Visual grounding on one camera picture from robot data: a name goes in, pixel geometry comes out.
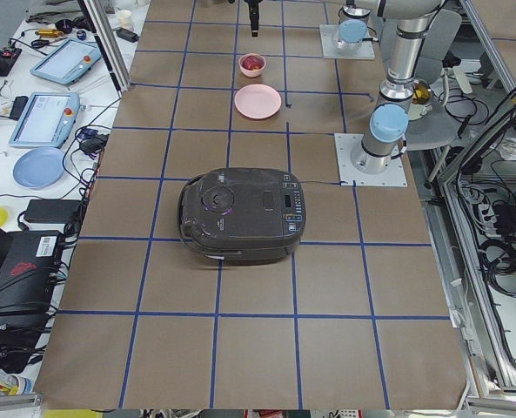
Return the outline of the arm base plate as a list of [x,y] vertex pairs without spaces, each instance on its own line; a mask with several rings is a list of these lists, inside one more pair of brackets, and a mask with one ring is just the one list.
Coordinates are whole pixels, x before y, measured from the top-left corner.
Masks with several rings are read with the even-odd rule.
[[397,146],[385,157],[373,157],[362,147],[363,134],[335,133],[339,183],[343,186],[407,187]]
[[322,53],[325,58],[373,60],[375,53],[367,25],[361,21],[319,26]]

